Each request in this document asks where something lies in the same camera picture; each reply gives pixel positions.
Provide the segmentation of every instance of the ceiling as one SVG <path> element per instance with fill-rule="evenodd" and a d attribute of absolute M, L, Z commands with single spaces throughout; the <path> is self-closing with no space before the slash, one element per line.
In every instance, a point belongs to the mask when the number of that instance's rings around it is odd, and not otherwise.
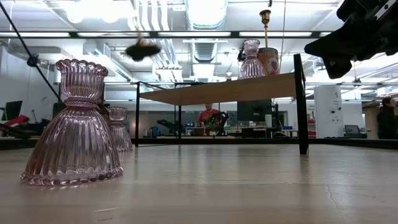
<path fill-rule="evenodd" d="M 79 23 L 72 23 L 68 20 L 67 11 L 74 6 L 73 1 L 41 1 L 41 0 L 2 0 L 8 13 L 12 17 L 13 22 L 20 31 L 131 31 L 135 27 L 130 24 L 130 20 L 140 18 L 141 27 L 143 24 L 144 14 L 142 13 L 143 1 L 139 0 L 117 0 L 112 1 L 111 6 L 103 9 L 99 7 L 105 0 L 86 0 L 95 1 L 86 5 L 87 11 L 90 11 L 86 17 Z M 206 11 L 211 7 L 212 1 L 203 1 L 203 9 L 197 9 L 203 12 L 203 17 L 208 17 Z M 170 30 L 187 30 L 187 18 L 185 15 L 184 0 L 148 0 L 147 18 L 149 28 L 157 30 L 156 25 L 151 21 L 152 3 L 156 2 L 160 7 L 162 3 L 167 2 L 167 22 Z M 271 7 L 271 21 L 269 23 L 269 31 L 333 31 L 342 26 L 342 22 L 336 17 L 336 10 L 341 4 L 341 0 L 273 0 Z M 261 23 L 259 12 L 267 9 L 267 1 L 257 0 L 229 0 L 226 9 L 226 19 L 224 30 L 251 30 L 264 31 L 264 25 Z M 119 19 L 113 23 L 107 23 L 102 20 L 101 16 L 117 14 Z M 158 12 L 158 23 L 160 21 L 160 8 Z M 3 14 L 0 14 L 0 30 L 10 30 L 9 23 Z M 29 47 L 58 47 L 60 52 L 66 52 L 76 58 L 87 57 L 83 55 L 83 45 L 85 39 L 26 39 Z M 226 43 L 219 44 L 216 58 L 212 63 L 217 63 L 213 70 L 213 77 L 210 82 L 217 79 L 223 81 L 227 72 L 232 73 L 232 77 L 239 74 L 240 63 L 236 60 L 239 48 L 244 39 L 226 39 Z M 131 59 L 123 55 L 124 49 L 135 42 L 134 39 L 95 39 L 97 48 L 102 48 L 103 44 L 107 44 L 111 52 L 111 57 L 136 80 L 148 82 L 156 82 L 155 76 L 151 75 L 153 69 L 153 61 L 146 58 L 142 62 L 133 62 Z M 259 38 L 260 47 L 265 47 L 263 37 Z M 378 55 L 374 60 L 366 62 L 356 62 L 355 69 L 349 72 L 341 80 L 330 80 L 325 71 L 314 71 L 313 64 L 318 60 L 304 53 L 303 49 L 306 44 L 314 41 L 314 39 L 269 39 L 269 46 L 277 49 L 282 56 L 281 73 L 291 72 L 293 70 L 293 54 L 302 54 L 305 74 L 308 82 L 352 82 L 354 76 L 363 75 L 366 82 L 383 81 L 386 78 L 395 77 L 396 70 L 390 69 L 388 72 L 381 72 L 373 75 L 372 78 L 366 79 L 366 75 L 379 70 L 383 67 L 395 63 L 396 57 L 386 57 Z M 184 80 L 192 80 L 195 74 L 192 71 L 192 54 L 190 44 L 183 43 L 183 39 L 172 39 L 175 55 L 178 64 L 182 68 L 182 78 Z M 12 39 L 11 45 L 21 45 L 17 39 Z M 50 63 L 58 60 L 60 55 L 56 57 L 46 58 Z"/>

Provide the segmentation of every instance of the person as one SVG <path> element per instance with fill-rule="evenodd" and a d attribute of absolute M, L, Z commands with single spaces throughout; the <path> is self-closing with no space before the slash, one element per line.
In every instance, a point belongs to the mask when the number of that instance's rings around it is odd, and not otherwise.
<path fill-rule="evenodd" d="M 396 101 L 391 97 L 384 98 L 381 101 L 379 114 L 377 115 L 379 139 L 395 139 L 397 132 L 397 123 L 394 114 Z"/>
<path fill-rule="evenodd" d="M 202 122 L 205 124 L 205 133 L 206 135 L 210 135 L 211 127 L 209 125 L 209 119 L 213 116 L 213 114 L 219 113 L 218 110 L 213 109 L 212 103 L 205 104 L 206 110 L 202 111 L 198 118 L 198 123 L 201 124 Z"/>

